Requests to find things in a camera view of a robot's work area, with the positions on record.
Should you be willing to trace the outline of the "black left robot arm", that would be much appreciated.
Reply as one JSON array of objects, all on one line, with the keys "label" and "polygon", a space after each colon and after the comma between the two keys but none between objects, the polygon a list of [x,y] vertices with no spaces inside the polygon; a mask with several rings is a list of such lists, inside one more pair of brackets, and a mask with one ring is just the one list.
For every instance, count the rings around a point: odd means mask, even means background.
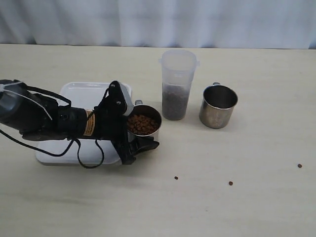
[{"label": "black left robot arm", "polygon": [[132,164],[140,153],[156,149],[154,137],[161,119],[142,124],[147,115],[136,115],[126,87],[113,81],[100,103],[92,110],[76,108],[62,95],[26,85],[19,80],[0,82],[0,122],[16,129],[26,141],[81,140],[110,141],[122,164]]}]

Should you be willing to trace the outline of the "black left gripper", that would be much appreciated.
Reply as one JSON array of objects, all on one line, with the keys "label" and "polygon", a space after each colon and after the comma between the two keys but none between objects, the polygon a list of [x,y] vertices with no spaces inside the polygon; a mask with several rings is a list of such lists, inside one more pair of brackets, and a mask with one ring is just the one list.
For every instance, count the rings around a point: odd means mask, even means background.
[{"label": "black left gripper", "polygon": [[152,136],[135,136],[128,142],[127,117],[110,115],[106,97],[94,108],[94,115],[96,116],[95,144],[99,146],[99,141],[111,141],[123,165],[133,164],[136,161],[134,156],[154,150],[160,145]]}]

